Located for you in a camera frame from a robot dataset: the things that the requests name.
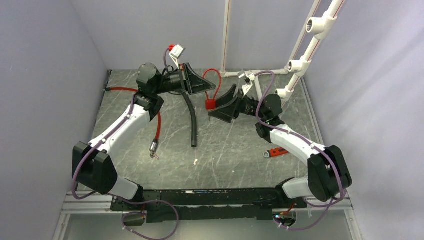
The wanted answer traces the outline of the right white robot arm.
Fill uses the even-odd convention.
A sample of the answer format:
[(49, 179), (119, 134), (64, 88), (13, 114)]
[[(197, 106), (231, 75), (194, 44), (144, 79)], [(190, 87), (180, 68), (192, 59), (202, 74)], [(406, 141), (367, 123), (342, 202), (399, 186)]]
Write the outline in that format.
[(257, 118), (258, 136), (294, 155), (307, 167), (307, 175), (289, 178), (276, 186), (276, 203), (289, 207), (297, 198), (314, 197), (321, 202), (343, 196), (352, 183), (348, 166), (341, 149), (336, 145), (324, 146), (292, 130), (280, 119), (282, 101), (276, 94), (261, 100), (243, 95), (236, 85), (216, 100), (210, 117), (231, 123), (244, 114)]

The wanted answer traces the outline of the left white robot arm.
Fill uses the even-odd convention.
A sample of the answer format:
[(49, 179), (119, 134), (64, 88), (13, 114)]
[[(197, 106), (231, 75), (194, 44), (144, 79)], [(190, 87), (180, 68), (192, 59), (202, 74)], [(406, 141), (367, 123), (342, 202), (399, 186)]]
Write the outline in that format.
[(119, 176), (113, 158), (131, 138), (148, 125), (160, 112), (164, 99), (161, 94), (175, 92), (194, 95), (214, 90), (216, 85), (198, 75), (189, 63), (174, 70), (159, 71), (153, 63), (142, 64), (137, 70), (137, 91), (123, 114), (103, 133), (89, 143), (78, 142), (72, 150), (72, 194), (77, 184), (94, 193), (122, 199), (131, 210), (144, 203), (144, 188)]

